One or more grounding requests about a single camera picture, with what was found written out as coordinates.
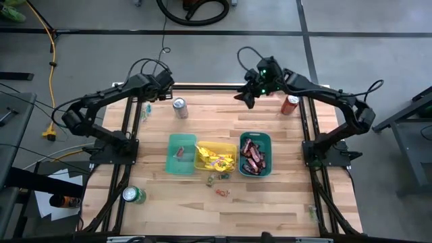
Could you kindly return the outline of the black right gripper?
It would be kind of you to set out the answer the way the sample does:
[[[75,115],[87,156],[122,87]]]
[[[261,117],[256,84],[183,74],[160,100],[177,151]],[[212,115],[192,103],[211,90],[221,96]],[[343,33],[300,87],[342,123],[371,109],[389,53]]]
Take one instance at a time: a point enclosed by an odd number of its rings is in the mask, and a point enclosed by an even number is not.
[[[270,95],[272,92],[279,90],[278,83],[282,78],[282,69],[274,57],[265,57],[257,65],[257,76],[252,83],[252,93],[239,93],[234,98],[244,101],[249,109],[255,104],[254,97],[261,95]]]

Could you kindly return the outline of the silver soda can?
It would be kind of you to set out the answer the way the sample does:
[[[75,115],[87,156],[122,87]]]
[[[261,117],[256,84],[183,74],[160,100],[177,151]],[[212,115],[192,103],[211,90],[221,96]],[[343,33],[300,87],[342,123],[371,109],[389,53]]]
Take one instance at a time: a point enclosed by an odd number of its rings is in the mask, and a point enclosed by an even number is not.
[[[177,118],[186,119],[188,117],[187,104],[183,98],[179,97],[173,101],[173,109]]]

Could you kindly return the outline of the red soda can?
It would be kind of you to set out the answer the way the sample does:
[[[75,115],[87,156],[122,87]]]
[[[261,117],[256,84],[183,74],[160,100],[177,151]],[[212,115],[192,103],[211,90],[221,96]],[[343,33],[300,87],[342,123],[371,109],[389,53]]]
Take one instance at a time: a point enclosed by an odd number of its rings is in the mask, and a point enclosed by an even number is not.
[[[281,106],[281,113],[283,115],[289,115],[294,112],[294,110],[297,108],[298,104],[300,102],[300,99],[293,95],[288,95],[282,106]]]

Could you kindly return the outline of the dark green plastic bin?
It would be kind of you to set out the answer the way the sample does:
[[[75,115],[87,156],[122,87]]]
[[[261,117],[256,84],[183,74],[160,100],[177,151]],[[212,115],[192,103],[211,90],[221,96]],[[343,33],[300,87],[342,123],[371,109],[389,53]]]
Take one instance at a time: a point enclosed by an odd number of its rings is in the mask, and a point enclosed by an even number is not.
[[[272,171],[272,146],[271,146],[271,138],[268,134],[262,132],[244,132],[240,135],[240,149],[242,148],[244,141],[246,138],[250,138],[253,141],[253,145],[255,145],[259,152],[262,154],[263,159],[266,163],[266,168],[259,170],[259,175],[247,175],[242,171],[243,164],[250,165],[248,163],[248,158],[241,154],[239,158],[238,170],[243,176],[255,177],[255,178],[264,178],[271,174]]]

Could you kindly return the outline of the yellow translucent bin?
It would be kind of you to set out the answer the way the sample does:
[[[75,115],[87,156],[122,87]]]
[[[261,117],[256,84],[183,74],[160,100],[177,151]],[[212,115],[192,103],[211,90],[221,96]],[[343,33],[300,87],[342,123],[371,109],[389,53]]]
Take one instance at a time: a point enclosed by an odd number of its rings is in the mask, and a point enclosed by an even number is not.
[[[233,170],[235,170],[236,164],[238,161],[238,148],[235,144],[221,143],[221,142],[198,141],[196,143],[196,145],[209,149],[210,151],[213,152],[213,156],[226,155],[226,154],[233,155],[233,158],[236,161],[235,165],[234,165],[234,169],[233,169]],[[194,168],[195,169],[204,170],[204,171],[217,171],[214,169],[204,168],[204,162],[202,161],[201,158],[202,158],[202,156],[200,156],[198,149],[196,148],[196,154],[195,154],[195,160],[194,160]],[[219,171],[219,172],[229,173],[229,172],[233,172],[233,170],[232,171]]]

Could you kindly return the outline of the light teal translucent bin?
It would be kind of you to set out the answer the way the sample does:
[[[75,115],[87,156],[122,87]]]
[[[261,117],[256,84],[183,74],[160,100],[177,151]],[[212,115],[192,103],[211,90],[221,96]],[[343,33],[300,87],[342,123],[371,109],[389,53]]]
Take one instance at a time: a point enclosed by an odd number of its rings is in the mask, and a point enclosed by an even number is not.
[[[177,175],[190,175],[194,173],[194,160],[196,153],[196,136],[193,134],[171,134],[167,146],[167,159],[165,171]],[[184,147],[184,156],[175,157],[180,147]]]

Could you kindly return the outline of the green soda can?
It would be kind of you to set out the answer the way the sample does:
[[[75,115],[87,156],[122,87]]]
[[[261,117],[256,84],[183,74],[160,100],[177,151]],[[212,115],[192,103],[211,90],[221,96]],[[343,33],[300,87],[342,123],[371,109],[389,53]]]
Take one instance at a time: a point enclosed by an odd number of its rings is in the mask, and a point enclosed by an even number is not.
[[[146,200],[146,192],[136,186],[128,186],[123,190],[122,198],[128,203],[142,204]]]

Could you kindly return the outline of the orange black bottle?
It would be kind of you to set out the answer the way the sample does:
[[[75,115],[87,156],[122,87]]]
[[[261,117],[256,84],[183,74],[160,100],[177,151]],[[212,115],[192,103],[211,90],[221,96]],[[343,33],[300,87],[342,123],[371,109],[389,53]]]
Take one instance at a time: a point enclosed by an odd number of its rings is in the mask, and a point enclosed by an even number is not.
[[[81,200],[75,197],[54,194],[50,197],[49,204],[52,207],[73,209],[80,207]]]

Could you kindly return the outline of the short black floor bar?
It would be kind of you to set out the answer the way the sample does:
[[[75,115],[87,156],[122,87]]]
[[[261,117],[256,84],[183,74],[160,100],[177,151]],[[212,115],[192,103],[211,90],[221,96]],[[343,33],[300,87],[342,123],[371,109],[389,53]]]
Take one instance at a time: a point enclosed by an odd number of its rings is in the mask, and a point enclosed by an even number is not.
[[[33,80],[33,73],[25,72],[0,72],[0,80],[20,80],[31,81]]]

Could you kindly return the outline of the long black beam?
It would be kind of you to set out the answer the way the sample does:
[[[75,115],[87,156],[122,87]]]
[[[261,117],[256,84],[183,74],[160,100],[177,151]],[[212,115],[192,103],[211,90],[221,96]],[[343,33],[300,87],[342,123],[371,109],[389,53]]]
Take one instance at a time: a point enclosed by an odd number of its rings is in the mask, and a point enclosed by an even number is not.
[[[0,176],[0,189],[7,187],[24,188],[77,198],[80,198],[84,191],[81,185],[50,178],[15,167],[11,167],[8,174]]]

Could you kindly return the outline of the grey side table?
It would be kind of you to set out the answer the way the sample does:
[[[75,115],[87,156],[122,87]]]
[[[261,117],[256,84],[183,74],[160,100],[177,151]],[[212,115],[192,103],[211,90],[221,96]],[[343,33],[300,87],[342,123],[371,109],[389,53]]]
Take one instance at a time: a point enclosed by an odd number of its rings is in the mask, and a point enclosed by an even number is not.
[[[0,94],[0,118],[7,113],[7,107],[19,113],[9,118],[0,127],[0,176],[8,174],[21,144],[28,122],[34,109],[36,94]]]

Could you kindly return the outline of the grey hand tool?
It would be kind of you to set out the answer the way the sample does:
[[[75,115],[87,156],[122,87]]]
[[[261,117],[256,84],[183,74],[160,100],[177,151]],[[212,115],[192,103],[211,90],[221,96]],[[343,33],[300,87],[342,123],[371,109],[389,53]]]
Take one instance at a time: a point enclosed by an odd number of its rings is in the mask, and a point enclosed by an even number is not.
[[[11,107],[7,107],[7,113],[5,115],[3,115],[0,118],[0,127],[3,127],[9,118],[13,117],[14,115],[17,115],[19,112],[16,111],[15,109],[12,109]]]

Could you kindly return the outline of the white paper sheet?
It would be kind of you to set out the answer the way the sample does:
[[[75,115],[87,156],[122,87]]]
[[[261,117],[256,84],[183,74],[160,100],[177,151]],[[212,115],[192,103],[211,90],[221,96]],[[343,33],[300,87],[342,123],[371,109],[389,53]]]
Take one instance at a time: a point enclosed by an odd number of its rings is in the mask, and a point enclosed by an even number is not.
[[[49,175],[50,178],[58,179],[65,182],[70,182],[77,185],[82,185],[83,179],[81,175],[75,177],[70,177],[68,169],[62,169],[56,171],[54,174]],[[63,219],[70,217],[72,215],[77,215],[79,208],[58,208],[52,207],[49,203],[49,199],[53,194],[46,192],[35,191],[36,202],[38,205],[38,210],[41,217],[51,216],[51,220],[55,221],[58,219]]]

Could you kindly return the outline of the neon green shoe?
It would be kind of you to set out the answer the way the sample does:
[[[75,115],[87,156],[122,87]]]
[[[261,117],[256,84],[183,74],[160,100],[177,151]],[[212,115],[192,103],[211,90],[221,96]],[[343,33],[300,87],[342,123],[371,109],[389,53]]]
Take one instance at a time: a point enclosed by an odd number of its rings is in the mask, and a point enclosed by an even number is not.
[[[25,22],[26,16],[16,9],[25,2],[26,0],[0,0],[0,16],[12,22]]]

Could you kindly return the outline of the black metal stand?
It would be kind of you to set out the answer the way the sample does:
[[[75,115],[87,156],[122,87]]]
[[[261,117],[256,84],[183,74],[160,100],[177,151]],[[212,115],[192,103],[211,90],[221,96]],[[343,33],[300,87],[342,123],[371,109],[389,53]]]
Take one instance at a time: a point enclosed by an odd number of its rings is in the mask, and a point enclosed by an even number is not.
[[[414,96],[411,104],[373,127],[375,133],[392,130],[410,164],[416,184],[397,191],[399,197],[432,193],[425,165],[432,165],[432,86]]]

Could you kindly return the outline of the black metal table frame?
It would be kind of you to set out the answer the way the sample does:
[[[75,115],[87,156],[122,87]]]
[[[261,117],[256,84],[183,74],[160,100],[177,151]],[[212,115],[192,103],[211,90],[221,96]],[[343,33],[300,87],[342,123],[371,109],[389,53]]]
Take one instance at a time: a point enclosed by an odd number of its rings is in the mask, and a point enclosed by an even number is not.
[[[235,84],[179,84],[175,97],[187,102],[188,117],[178,119],[170,101],[153,105],[151,116],[141,123],[138,158],[129,183],[142,188],[147,199],[141,205],[116,202],[104,230],[119,226],[121,234],[181,236],[318,236],[308,206],[323,214],[329,232],[342,228],[325,204],[316,205],[311,173],[302,158],[301,143],[337,124],[335,109],[320,101],[303,101],[291,115],[282,115],[282,94],[257,100],[253,109],[234,98]],[[273,168],[264,178],[234,171],[228,180],[206,186],[208,171],[190,175],[165,171],[171,134],[193,134],[200,141],[239,145],[244,132],[270,136]],[[230,190],[225,198],[216,189]]]

